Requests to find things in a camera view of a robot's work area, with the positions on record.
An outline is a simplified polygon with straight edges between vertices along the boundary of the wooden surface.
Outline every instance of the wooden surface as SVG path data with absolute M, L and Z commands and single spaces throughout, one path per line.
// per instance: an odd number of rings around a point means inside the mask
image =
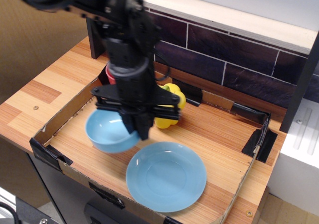
M 1 136 L 32 153 L 30 138 L 94 80 L 106 61 L 104 56 L 92 59 L 88 39 L 84 39 L 0 106 Z M 202 158 L 208 179 L 203 195 L 194 205 L 165 215 L 185 224 L 208 224 L 223 214 L 251 162 L 240 152 L 256 129 L 251 122 L 205 104 L 198 108 L 187 104 L 178 125 L 167 130 L 154 127 L 149 140 L 111 155 L 94 148 L 84 134 L 84 122 L 94 108 L 94 102 L 89 103 L 50 140 L 52 146 L 74 161 L 73 168 L 130 197 L 125 171 L 131 157 L 150 143 L 176 141 Z M 271 154 L 266 164 L 254 163 L 226 223 L 248 224 L 253 220 L 246 212 L 256 212 L 285 139 L 285 134 L 278 131 L 278 121 L 272 120 L 270 127 L 279 134 Z

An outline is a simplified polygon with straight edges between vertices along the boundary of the red cup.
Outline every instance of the red cup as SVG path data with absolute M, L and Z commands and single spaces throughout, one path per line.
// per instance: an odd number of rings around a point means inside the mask
M 111 74 L 111 72 L 109 71 L 109 63 L 106 65 L 105 67 L 105 73 L 106 75 L 108 76 L 108 79 L 109 79 L 109 82 L 111 85 L 114 85 L 116 82 L 115 82 L 115 78 L 114 76 Z

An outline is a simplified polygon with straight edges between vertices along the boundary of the yellow object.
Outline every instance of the yellow object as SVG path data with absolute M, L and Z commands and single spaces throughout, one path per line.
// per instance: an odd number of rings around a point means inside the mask
M 180 91 L 180 88 L 172 83 L 167 83 L 166 85 L 162 86 L 163 89 L 170 91 L 172 93 L 174 93 L 175 95 L 179 96 L 179 103 L 178 103 L 178 107 L 182 110 L 185 105 L 186 105 L 186 97 L 185 95 Z M 155 121 L 155 125 L 158 128 L 168 128 L 171 125 L 175 125 L 178 123 L 178 120 L 173 120 L 173 119 L 168 119 L 168 118 L 158 118 L 156 117 L 154 119 Z

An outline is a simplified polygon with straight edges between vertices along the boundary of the blue bowl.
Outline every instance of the blue bowl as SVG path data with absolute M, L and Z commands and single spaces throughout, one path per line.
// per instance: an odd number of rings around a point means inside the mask
M 86 121 L 85 131 L 94 146 L 107 153 L 124 152 L 140 140 L 137 131 L 129 133 L 114 111 L 95 110 Z

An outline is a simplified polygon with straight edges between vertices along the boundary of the blue plate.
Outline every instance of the blue plate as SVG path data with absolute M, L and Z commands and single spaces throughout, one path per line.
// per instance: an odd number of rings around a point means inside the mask
M 158 142 L 141 149 L 126 171 L 126 183 L 135 201 L 164 213 L 195 203 L 204 191 L 206 179 L 200 157 L 173 142 Z

